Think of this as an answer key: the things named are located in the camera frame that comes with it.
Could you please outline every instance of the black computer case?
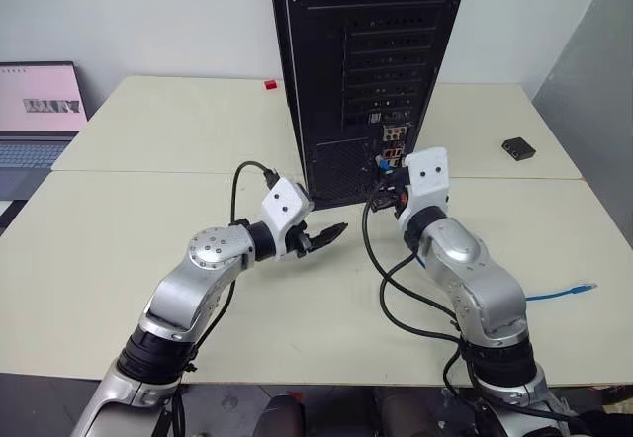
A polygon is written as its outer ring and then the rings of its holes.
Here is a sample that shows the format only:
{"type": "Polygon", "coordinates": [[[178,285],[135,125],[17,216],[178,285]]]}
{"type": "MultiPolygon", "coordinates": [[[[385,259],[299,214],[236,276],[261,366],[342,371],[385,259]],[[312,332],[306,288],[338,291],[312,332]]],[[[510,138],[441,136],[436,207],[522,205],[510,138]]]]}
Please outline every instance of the black computer case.
{"type": "Polygon", "coordinates": [[[319,209],[363,202],[415,147],[460,0],[273,0],[286,95],[319,209]]]}

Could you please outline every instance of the floor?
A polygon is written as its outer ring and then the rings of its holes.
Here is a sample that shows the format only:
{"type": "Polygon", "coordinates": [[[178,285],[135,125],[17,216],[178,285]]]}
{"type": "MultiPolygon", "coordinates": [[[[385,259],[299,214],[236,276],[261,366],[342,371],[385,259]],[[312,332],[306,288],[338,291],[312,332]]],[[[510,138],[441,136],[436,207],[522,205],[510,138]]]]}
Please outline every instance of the floor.
{"type": "MultiPolygon", "coordinates": [[[[0,374],[0,436],[68,435],[96,389],[92,381],[0,374]]],[[[309,437],[374,437],[378,413],[370,387],[193,385],[184,390],[187,435],[250,437],[271,396],[294,393],[305,405],[309,437]]],[[[446,390],[417,388],[445,436],[470,424],[446,390]]],[[[599,408],[588,389],[559,390],[578,411],[599,408]]]]}

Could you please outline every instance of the rear panel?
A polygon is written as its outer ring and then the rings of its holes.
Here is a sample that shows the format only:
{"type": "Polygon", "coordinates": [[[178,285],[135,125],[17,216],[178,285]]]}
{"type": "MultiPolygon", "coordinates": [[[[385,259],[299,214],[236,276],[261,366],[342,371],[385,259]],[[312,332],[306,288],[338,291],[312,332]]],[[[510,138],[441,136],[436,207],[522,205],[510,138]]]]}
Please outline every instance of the rear panel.
{"type": "Polygon", "coordinates": [[[317,208],[363,202],[375,158],[411,152],[460,0],[273,0],[297,145],[317,208]]]}

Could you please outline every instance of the laptop screen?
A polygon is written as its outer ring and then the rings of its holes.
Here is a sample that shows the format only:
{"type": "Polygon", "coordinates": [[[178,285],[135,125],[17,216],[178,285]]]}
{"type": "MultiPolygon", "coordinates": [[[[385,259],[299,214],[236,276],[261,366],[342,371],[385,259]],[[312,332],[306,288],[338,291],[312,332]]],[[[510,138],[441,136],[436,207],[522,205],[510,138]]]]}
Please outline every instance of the laptop screen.
{"type": "Polygon", "coordinates": [[[87,121],[72,63],[0,63],[0,131],[77,132],[87,121]]]}

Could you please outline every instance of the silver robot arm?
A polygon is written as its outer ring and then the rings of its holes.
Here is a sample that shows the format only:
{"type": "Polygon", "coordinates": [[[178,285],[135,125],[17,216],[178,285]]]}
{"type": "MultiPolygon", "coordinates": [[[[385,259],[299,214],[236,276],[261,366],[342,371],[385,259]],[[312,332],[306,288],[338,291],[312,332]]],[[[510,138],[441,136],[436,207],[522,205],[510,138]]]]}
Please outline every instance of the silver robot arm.
{"type": "Polygon", "coordinates": [[[399,180],[392,182],[392,188],[401,186],[394,198],[406,199],[405,204],[396,204],[399,226],[407,246],[418,251],[428,275],[453,305],[462,333],[462,356],[473,386],[488,402],[488,425],[500,427],[498,433],[484,435],[522,437],[548,427],[570,435],[566,423],[508,407],[569,413],[550,393],[545,374],[534,361],[520,285],[492,259],[479,237],[446,215],[446,150],[416,152],[404,166],[407,174],[401,172],[399,180]]]}
{"type": "Polygon", "coordinates": [[[298,256],[333,241],[341,223],[310,238],[304,218],[314,205],[301,186],[279,178],[262,203],[261,222],[211,227],[197,233],[185,256],[158,285],[136,330],[110,366],[72,433],[166,435],[165,411],[223,290],[255,261],[298,256]]]}

